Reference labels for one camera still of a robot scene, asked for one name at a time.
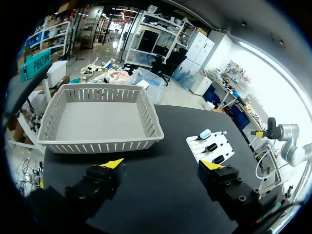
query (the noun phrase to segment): white cable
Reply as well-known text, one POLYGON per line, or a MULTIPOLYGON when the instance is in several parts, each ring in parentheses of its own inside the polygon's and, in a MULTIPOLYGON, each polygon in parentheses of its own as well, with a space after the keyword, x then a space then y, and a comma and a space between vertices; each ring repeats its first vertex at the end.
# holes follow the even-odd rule
POLYGON ((268 150, 268 151, 264 154, 264 156, 262 156, 262 158, 258 161, 257 166, 255 167, 255 176, 256 176, 258 179, 266 179, 266 178, 268 178, 268 177, 270 176, 270 174, 268 174, 266 177, 260 177, 260 176, 258 176, 258 174, 257 174, 257 170, 258 170, 258 167, 259 167, 259 165, 260 165, 260 162, 262 161, 262 159, 263 159, 269 152, 270 152, 270 151, 268 150))

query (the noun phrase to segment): blue container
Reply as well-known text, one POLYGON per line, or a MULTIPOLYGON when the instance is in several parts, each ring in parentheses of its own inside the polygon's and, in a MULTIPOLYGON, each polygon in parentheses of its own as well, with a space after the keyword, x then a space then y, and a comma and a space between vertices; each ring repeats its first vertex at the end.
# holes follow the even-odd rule
POLYGON ((176 81, 180 81, 181 76, 183 75, 182 68, 176 69, 172 75, 172 78, 176 81))

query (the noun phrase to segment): shelf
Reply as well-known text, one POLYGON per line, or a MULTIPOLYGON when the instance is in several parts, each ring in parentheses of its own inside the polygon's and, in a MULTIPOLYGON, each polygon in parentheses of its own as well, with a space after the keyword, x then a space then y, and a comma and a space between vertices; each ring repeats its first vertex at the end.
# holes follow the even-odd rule
POLYGON ((150 16, 150 17, 154 17, 154 18, 156 18, 156 19, 158 19, 158 20, 165 21, 165 22, 167 22, 167 23, 169 23, 169 24, 172 24, 172 25, 175 26, 175 27, 178 27, 178 28, 181 27, 181 25, 178 25, 178 24, 176 24, 176 23, 173 23, 173 22, 170 21, 170 20, 163 19, 163 18, 161 18, 161 17, 159 17, 159 16, 155 16, 155 15, 153 15, 153 14, 145 13, 145 15, 146 15, 146 16, 150 16))
POLYGON ((190 36, 190 35, 188 35, 188 34, 186 34, 186 33, 184 33, 184 32, 181 32, 181 33, 183 33, 184 35, 186 35, 186 36, 188 36, 188 37, 190 36))
POLYGON ((151 27, 151 28, 156 28, 156 29, 159 29, 159 30, 161 30, 161 31, 170 33, 170 34, 172 34, 172 35, 174 35, 174 36, 177 36, 176 33, 172 32, 172 31, 169 31, 169 30, 167 30, 167 29, 164 29, 163 27, 157 27, 157 26, 152 25, 152 24, 149 24, 149 23, 141 23, 141 25, 145 25, 145 26, 148 26, 148 27, 151 27))
POLYGON ((57 35, 55 35, 55 36, 53 36, 53 37, 51 37, 51 38, 46 38, 46 39, 43 39, 42 40, 42 42, 44 42, 44 41, 46 41, 46 40, 51 40, 51 39, 54 39, 54 38, 57 38, 57 37, 60 37, 60 36, 63 36, 63 35, 65 35, 66 33, 60 33, 60 34, 57 34, 57 35))
POLYGON ((146 51, 142 51, 142 50, 136 50, 136 49, 130 49, 131 51, 136 51, 139 53, 144 53, 144 54, 148 54, 148 55, 153 55, 153 56, 162 56, 163 58, 165 58, 165 56, 163 55, 158 55, 158 54, 154 54, 154 53, 150 53, 150 52, 146 52, 146 51))
POLYGON ((62 22, 62 23, 53 25, 53 26, 51 26, 51 27, 49 27, 49 28, 46 28, 45 31, 48 31, 48 30, 50 30, 51 28, 55 28, 55 27, 58 27, 58 26, 61 26, 61 25, 67 24, 67 23, 70 23, 70 22, 69 22, 69 21, 66 21, 66 22, 62 22))
POLYGON ((152 66, 150 65, 146 65, 146 64, 141 64, 141 63, 138 63, 138 62, 132 62, 132 61, 127 61, 126 63, 128 64, 133 64, 133 65, 137 65, 137 66, 142 66, 142 67, 149 67, 149 68, 152 68, 152 66))
POLYGON ((49 49, 54 49, 54 48, 57 48, 57 47, 63 47, 63 46, 64 46, 64 43, 61 44, 61 45, 55 45, 55 46, 51 46, 51 47, 45 48, 42 51, 49 50, 49 49))
POLYGON ((177 42, 176 44, 179 45, 179 46, 182 46, 182 47, 184 47, 184 48, 187 48, 187 45, 183 45, 183 44, 181 44, 181 43, 179 43, 179 42, 177 42))

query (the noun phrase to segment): cable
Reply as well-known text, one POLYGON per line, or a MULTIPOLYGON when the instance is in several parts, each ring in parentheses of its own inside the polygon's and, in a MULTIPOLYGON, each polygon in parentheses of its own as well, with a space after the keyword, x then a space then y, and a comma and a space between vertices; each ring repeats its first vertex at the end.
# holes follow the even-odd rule
POLYGON ((278 210, 274 211, 273 213, 270 213, 268 214, 267 216, 265 216, 261 221, 257 221, 257 223, 260 223, 260 222, 267 222, 270 218, 273 218, 275 215, 285 211, 286 209, 288 209, 289 207, 292 207, 292 206, 302 206, 304 204, 304 201, 296 201, 296 202, 293 202, 291 204, 288 204, 286 206, 283 206, 281 208, 279 208, 278 210))
POLYGON ((255 176, 256 176, 258 179, 266 179, 266 178, 268 178, 268 177, 270 176, 270 174, 268 174, 266 177, 260 177, 260 176, 258 176, 258 174, 257 174, 257 170, 258 170, 258 167, 259 167, 259 165, 260 165, 260 162, 262 161, 262 159, 263 159, 269 152, 270 152, 270 151, 267 151, 267 152, 264 154, 264 156, 262 156, 262 158, 258 161, 257 166, 255 167, 255 176))

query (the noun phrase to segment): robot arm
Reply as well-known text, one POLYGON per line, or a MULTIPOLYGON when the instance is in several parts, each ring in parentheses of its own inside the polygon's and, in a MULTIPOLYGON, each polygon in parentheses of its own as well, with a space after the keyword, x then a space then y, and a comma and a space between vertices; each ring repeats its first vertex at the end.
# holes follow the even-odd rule
POLYGON ((266 131, 254 131, 251 134, 256 137, 286 141, 281 149, 281 156, 293 167, 312 158, 312 143, 305 145, 303 148, 296 146, 299 137, 299 126, 297 124, 279 124, 276 127, 275 118, 270 117, 266 131))

